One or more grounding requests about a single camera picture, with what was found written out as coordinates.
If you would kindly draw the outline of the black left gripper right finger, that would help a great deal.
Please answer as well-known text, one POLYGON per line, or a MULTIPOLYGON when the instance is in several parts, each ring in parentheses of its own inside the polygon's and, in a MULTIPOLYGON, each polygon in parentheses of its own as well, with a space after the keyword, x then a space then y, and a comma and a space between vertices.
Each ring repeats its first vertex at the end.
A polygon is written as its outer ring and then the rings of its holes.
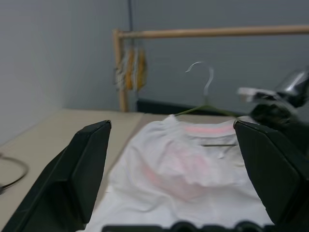
POLYGON ((309 124, 236 121, 249 179, 275 224, 309 224, 309 124))

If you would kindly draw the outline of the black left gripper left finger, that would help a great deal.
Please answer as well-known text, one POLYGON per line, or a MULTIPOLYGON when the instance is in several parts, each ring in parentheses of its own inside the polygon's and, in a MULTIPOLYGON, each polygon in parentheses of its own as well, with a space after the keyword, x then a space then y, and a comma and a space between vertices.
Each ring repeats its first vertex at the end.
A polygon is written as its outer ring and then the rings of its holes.
POLYGON ((43 169, 1 232, 84 230, 101 185, 112 124, 85 126, 43 169))

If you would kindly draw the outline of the white shirt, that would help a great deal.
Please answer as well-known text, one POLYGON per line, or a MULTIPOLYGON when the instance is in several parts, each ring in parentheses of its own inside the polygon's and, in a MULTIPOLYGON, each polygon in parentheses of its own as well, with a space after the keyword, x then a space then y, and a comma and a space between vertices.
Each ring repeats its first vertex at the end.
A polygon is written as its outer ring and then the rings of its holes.
POLYGON ((85 232, 105 225, 200 227, 271 220, 245 168, 233 120, 196 124, 170 115, 145 125, 109 173, 85 232))

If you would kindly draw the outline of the white hanger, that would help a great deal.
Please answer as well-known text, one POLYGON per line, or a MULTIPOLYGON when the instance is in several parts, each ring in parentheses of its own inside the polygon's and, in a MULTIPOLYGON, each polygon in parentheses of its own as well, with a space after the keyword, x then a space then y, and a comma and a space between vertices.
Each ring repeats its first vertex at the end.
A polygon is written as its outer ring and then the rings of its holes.
POLYGON ((115 78, 114 83, 117 90, 124 90, 126 86, 126 71, 127 71, 127 62, 128 62, 128 51, 126 50, 123 57, 120 60, 120 64, 115 69, 115 78))

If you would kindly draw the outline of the wooden clothes rack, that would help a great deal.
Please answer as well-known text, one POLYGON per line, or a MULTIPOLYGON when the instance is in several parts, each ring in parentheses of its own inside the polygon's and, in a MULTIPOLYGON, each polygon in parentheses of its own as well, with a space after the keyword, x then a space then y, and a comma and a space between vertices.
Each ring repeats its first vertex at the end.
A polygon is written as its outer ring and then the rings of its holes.
POLYGON ((233 27, 212 29, 171 29, 144 31, 112 31, 115 64, 119 68, 123 59, 124 39, 159 39, 187 37, 231 37, 231 36, 273 36, 273 35, 302 35, 309 34, 309 25, 281 25, 233 27))

